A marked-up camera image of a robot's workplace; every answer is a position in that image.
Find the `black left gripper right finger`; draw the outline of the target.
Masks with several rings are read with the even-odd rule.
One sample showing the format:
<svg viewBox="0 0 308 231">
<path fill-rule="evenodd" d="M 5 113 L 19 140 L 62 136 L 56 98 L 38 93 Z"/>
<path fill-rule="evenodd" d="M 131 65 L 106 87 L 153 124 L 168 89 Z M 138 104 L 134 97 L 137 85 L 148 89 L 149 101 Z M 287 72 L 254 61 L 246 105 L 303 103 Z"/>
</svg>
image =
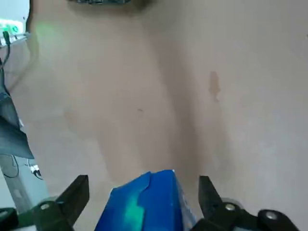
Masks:
<svg viewBox="0 0 308 231">
<path fill-rule="evenodd" d="M 193 231 L 297 231 L 284 213 L 262 209 L 256 216 L 236 203 L 224 202 L 208 176 L 199 177 L 198 202 L 204 215 Z"/>
</svg>

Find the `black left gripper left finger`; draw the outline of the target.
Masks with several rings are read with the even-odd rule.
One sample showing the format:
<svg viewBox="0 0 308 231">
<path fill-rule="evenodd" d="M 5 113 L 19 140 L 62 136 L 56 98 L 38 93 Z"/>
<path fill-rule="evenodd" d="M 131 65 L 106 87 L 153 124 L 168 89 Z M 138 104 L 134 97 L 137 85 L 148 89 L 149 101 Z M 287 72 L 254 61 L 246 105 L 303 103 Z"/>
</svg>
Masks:
<svg viewBox="0 0 308 231">
<path fill-rule="evenodd" d="M 56 199 L 42 201 L 26 212 L 19 214 L 15 208 L 1 208 L 0 229 L 16 231 L 34 227 L 38 231 L 72 231 L 89 198 L 89 177 L 79 175 Z"/>
</svg>

